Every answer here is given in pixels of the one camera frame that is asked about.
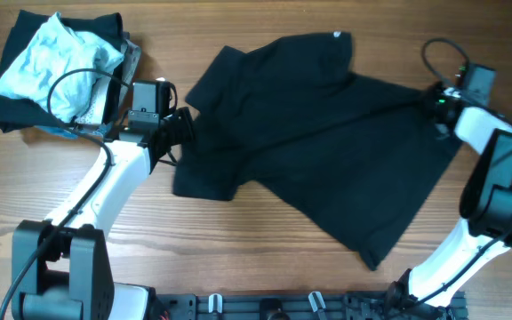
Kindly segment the black t-shirt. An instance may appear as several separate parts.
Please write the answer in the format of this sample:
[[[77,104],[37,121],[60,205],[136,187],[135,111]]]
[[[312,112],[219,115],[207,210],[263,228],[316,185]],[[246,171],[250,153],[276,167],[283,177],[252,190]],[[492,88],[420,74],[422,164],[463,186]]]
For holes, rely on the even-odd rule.
[[[460,148],[419,90],[350,70],[347,32],[226,46],[186,96],[198,115],[176,196],[230,201],[257,181],[359,254],[386,258]]]

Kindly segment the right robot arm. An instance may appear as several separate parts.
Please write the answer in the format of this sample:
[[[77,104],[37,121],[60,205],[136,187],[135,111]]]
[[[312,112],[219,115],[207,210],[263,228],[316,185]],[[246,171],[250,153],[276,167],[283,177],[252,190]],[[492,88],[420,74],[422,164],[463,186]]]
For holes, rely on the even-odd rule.
[[[441,83],[423,101],[432,116],[480,155],[460,197],[460,219],[421,264],[387,290],[387,319],[444,319],[464,283],[512,249],[512,123],[468,92]]]

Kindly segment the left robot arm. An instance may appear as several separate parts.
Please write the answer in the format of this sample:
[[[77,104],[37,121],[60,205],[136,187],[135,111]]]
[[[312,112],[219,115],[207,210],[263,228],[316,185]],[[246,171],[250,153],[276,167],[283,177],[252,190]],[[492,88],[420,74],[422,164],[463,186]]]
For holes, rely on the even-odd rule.
[[[166,319],[152,287],[114,281],[106,240],[135,189],[172,147],[194,138],[187,108],[144,124],[116,126],[73,193],[43,220],[23,220],[12,235],[12,284],[0,317],[15,319]]]

